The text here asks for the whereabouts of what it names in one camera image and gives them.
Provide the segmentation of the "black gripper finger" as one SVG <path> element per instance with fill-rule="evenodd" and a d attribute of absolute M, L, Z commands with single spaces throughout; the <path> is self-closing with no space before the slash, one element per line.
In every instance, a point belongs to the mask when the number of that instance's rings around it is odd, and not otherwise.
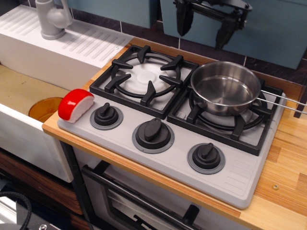
<path fill-rule="evenodd" d="M 176 2 L 177 32 L 184 36 L 191 28 L 193 21 L 192 4 L 187 1 Z"/>
<path fill-rule="evenodd" d="M 234 33 L 234 26 L 231 23 L 222 23 L 221 28 L 217 32 L 215 40 L 215 50 L 223 49 Z"/>

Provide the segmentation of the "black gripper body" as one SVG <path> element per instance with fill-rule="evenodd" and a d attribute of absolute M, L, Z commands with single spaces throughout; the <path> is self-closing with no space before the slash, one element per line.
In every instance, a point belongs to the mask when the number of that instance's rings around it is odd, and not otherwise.
<path fill-rule="evenodd" d="M 247 15 L 253 7 L 242 0 L 175 0 L 187 1 L 192 4 L 192 11 L 221 23 L 231 23 L 234 29 L 243 29 Z"/>

